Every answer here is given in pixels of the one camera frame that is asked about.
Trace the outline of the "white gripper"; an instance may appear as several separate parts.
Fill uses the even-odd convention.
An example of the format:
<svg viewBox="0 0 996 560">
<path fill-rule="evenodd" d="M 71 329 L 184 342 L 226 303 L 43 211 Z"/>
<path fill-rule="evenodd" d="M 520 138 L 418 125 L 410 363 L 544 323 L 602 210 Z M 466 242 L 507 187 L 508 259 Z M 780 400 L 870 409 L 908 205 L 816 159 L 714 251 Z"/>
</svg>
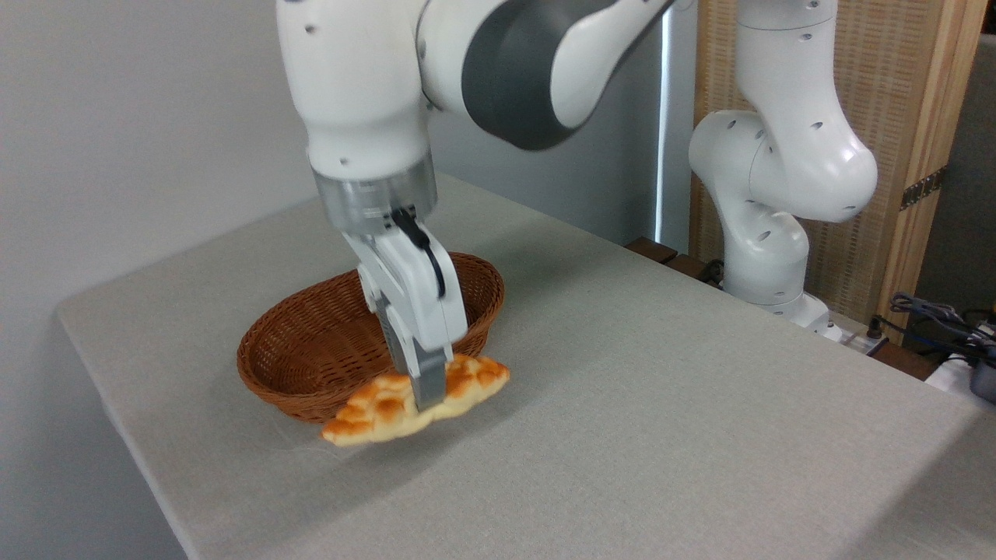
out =
<svg viewBox="0 0 996 560">
<path fill-rule="evenodd" d="M 358 255 L 367 307 L 383 314 L 389 355 L 409 377 L 417 411 L 442 403 L 453 345 L 468 330 L 451 256 L 423 224 L 384 224 L 344 238 Z"/>
</svg>

